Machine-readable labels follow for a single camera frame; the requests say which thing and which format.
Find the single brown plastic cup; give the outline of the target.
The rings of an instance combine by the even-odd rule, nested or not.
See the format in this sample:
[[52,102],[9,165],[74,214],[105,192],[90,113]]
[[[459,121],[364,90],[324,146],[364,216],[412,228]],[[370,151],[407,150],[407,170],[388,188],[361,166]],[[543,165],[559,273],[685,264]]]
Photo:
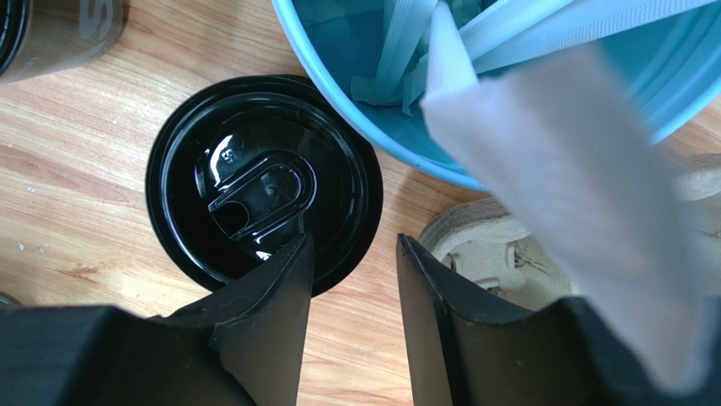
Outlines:
[[23,305],[13,296],[6,294],[4,292],[0,293],[0,309],[1,310],[21,308],[22,306]]

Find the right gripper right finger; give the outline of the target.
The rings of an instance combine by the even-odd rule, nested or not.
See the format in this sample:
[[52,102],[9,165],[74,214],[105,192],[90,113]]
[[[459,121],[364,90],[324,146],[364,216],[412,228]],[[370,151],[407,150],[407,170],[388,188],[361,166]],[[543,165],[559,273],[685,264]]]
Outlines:
[[706,385],[661,393],[580,298],[535,312],[452,272],[411,236],[397,274],[417,405],[717,405],[720,357]]

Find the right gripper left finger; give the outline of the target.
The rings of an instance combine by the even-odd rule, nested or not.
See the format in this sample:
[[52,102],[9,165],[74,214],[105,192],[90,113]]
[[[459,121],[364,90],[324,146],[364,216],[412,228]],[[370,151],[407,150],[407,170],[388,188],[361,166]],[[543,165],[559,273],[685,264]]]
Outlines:
[[314,247],[302,234],[238,281],[143,318],[103,306],[1,311],[4,405],[293,405]]

